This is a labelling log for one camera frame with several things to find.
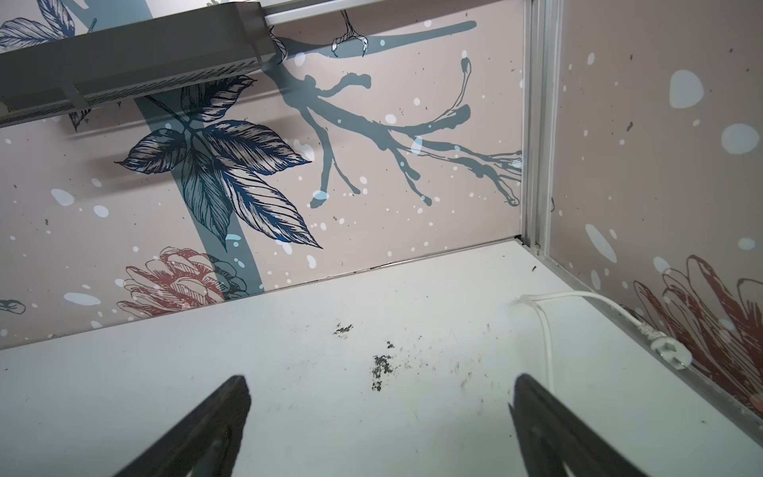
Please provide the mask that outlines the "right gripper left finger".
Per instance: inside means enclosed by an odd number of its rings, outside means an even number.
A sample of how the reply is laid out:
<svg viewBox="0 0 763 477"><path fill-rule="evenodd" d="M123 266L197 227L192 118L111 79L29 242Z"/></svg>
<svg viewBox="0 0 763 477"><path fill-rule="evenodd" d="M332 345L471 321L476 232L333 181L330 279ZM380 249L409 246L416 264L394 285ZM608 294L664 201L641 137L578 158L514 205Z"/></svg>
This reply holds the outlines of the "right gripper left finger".
<svg viewBox="0 0 763 477"><path fill-rule="evenodd" d="M227 379L119 476L230 476L252 405L246 378Z"/></svg>

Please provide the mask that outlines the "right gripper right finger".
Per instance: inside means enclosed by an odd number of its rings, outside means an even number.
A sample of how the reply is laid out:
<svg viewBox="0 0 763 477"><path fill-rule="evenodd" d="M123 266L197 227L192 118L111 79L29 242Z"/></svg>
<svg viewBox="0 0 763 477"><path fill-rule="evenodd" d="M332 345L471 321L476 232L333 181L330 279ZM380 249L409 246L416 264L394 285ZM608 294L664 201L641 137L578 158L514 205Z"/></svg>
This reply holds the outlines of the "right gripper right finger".
<svg viewBox="0 0 763 477"><path fill-rule="evenodd" d="M509 409L532 477L646 476L528 374Z"/></svg>

